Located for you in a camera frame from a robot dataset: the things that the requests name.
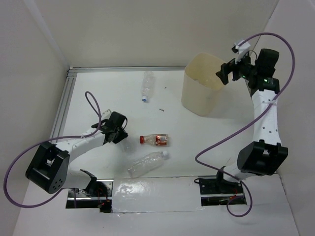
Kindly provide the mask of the clear bottle white cap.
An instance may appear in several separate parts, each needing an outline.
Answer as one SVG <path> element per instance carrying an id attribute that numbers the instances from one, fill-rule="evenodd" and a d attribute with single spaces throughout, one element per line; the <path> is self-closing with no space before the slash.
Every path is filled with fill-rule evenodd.
<path id="1" fill-rule="evenodd" d="M 129 139 L 125 139 L 122 141 L 122 149 L 125 153 L 132 154 L 135 152 L 134 143 Z"/>

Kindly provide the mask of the clear bottle blue-white cap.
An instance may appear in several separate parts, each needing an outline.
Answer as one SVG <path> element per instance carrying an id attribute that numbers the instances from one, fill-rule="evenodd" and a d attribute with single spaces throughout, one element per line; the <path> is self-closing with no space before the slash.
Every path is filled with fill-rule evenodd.
<path id="1" fill-rule="evenodd" d="M 127 171 L 131 178 L 138 178 L 161 167 L 168 158 L 167 151 L 153 152 L 133 161 Z"/>
<path id="2" fill-rule="evenodd" d="M 141 86 L 141 100 L 144 103 L 149 102 L 154 92 L 155 75 L 153 71 L 145 71 L 143 75 L 143 81 Z"/>

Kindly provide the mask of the red cap labelled bottle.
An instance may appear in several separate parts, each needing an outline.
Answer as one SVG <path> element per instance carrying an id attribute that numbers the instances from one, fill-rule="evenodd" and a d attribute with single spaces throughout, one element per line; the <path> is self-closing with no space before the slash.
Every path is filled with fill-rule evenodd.
<path id="1" fill-rule="evenodd" d="M 147 136 L 140 136 L 139 143 L 155 147 L 168 146 L 168 138 L 168 134 L 151 134 Z"/>

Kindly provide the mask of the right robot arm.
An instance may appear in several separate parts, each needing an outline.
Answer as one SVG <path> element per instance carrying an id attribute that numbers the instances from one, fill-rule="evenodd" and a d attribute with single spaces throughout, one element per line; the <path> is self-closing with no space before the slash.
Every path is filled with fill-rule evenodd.
<path id="1" fill-rule="evenodd" d="M 252 142 L 240 150 L 236 163 L 217 172 L 215 188 L 221 193 L 249 177 L 273 175 L 288 156 L 288 148 L 282 145 L 278 130 L 275 97 L 280 92 L 280 83 L 273 78 L 278 59 L 279 52 L 262 49 L 254 64 L 245 53 L 239 61 L 232 59 L 222 64 L 216 73 L 224 85 L 228 83 L 229 74 L 234 81 L 240 78 L 248 81 L 257 120 Z"/>

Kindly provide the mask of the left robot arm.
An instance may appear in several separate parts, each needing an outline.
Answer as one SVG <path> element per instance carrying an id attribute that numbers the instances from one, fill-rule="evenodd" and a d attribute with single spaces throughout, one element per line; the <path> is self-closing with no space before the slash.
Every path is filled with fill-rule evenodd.
<path id="1" fill-rule="evenodd" d="M 94 124 L 78 138 L 66 138 L 55 144 L 46 141 L 39 145 L 30 165 L 26 178 L 49 194 L 62 188 L 76 188 L 86 196 L 97 191 L 97 177 L 84 169 L 73 170 L 70 163 L 86 152 L 106 143 L 119 143 L 128 136 L 123 127 L 127 117 L 107 111 L 101 124 Z"/>

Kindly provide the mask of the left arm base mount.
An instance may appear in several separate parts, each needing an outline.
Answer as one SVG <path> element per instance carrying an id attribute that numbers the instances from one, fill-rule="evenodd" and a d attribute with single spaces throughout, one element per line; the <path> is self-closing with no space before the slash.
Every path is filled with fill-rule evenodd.
<path id="1" fill-rule="evenodd" d="M 89 177 L 86 188 L 68 191 L 66 209 L 98 208 L 99 212 L 112 212 L 113 179 L 97 179 L 92 173 L 81 169 Z"/>

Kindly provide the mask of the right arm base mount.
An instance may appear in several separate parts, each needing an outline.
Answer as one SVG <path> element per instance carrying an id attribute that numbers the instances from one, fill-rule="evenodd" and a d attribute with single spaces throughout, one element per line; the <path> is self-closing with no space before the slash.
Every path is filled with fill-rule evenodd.
<path id="1" fill-rule="evenodd" d="M 199 186 L 201 205 L 223 206 L 229 201 L 231 205 L 246 205 L 243 187 L 237 182 L 217 180 L 217 176 L 198 177 L 194 180 Z"/>

